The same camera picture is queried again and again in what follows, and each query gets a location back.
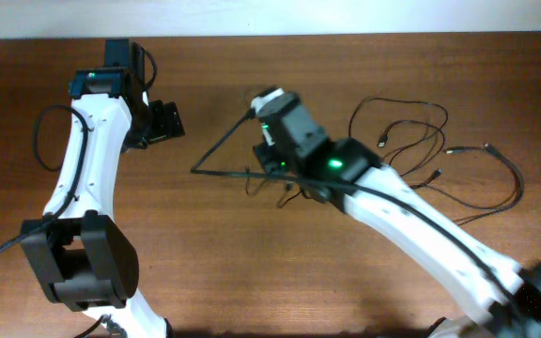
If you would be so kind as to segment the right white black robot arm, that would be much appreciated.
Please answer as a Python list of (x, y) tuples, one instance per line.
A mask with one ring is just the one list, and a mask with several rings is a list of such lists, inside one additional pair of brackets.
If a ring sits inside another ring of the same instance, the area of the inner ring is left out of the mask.
[(294, 92), (271, 88), (251, 102), (267, 169), (296, 176), (303, 192), (378, 231), (452, 296), (463, 316), (430, 337), (541, 337), (541, 262), (524, 268), (428, 204), (353, 138), (332, 140)]

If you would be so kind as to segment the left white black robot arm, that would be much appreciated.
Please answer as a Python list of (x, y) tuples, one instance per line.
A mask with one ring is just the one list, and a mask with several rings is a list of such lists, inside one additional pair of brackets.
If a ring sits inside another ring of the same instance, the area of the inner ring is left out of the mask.
[(149, 100), (154, 61), (127, 38), (105, 42), (101, 67), (70, 82), (70, 137), (43, 215), (21, 226), (23, 252), (51, 303), (96, 318), (121, 337), (171, 337), (138, 288), (137, 252), (116, 226), (119, 157), (184, 135), (174, 102)]

